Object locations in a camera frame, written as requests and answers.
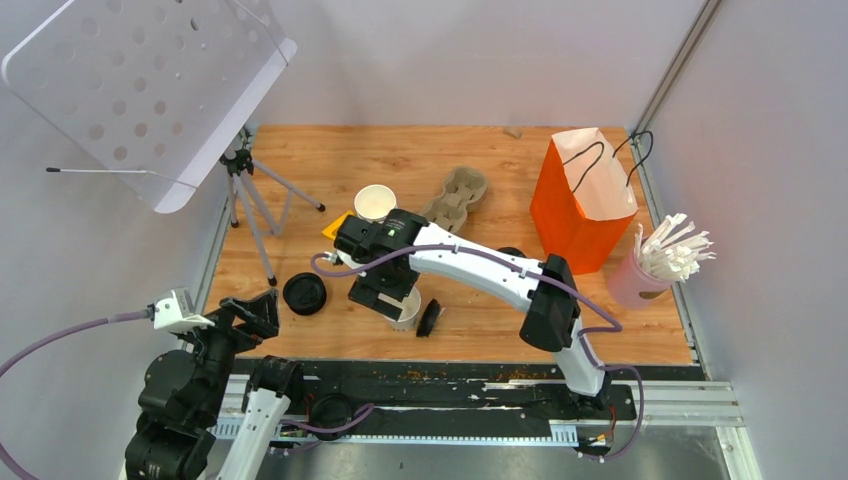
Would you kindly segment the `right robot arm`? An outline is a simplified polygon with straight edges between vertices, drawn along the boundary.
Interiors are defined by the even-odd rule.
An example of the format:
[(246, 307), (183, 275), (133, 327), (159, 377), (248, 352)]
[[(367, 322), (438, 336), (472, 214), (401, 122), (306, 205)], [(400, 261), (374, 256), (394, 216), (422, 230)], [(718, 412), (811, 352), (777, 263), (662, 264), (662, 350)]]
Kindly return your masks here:
[(422, 274), (506, 302), (525, 315), (520, 338), (553, 355), (575, 411), (592, 418), (608, 409), (611, 379), (583, 332), (581, 308), (589, 301), (577, 291), (564, 258), (535, 260), (486, 248), (402, 209), (381, 222), (346, 217), (332, 251), (322, 256), (354, 276), (351, 301), (391, 319), (399, 318), (400, 302)]

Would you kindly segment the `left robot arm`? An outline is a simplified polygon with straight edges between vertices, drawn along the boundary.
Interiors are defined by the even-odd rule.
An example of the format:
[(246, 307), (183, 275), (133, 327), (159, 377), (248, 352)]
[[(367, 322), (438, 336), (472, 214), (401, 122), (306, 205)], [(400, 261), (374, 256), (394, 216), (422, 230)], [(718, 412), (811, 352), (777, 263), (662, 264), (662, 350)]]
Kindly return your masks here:
[[(279, 291), (270, 288), (250, 300), (228, 297), (218, 309), (194, 312), (184, 288), (173, 289), (151, 305), (157, 330), (192, 345), (171, 350), (151, 362), (138, 404), (136, 432), (125, 450), (130, 479), (198, 479), (206, 470), (216, 438), (226, 387), (237, 354), (279, 333)], [(306, 400), (301, 363), (263, 358), (246, 384), (245, 417), (219, 471), (222, 479), (253, 479), (271, 436), (285, 413)]]

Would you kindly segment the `single white paper cup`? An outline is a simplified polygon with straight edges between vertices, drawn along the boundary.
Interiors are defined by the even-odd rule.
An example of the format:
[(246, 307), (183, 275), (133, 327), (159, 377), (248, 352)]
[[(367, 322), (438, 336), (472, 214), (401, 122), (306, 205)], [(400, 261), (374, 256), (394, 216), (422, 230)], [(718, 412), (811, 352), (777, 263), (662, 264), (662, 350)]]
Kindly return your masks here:
[(525, 253), (516, 247), (500, 247), (497, 251), (505, 255), (509, 255), (510, 257), (526, 258)]

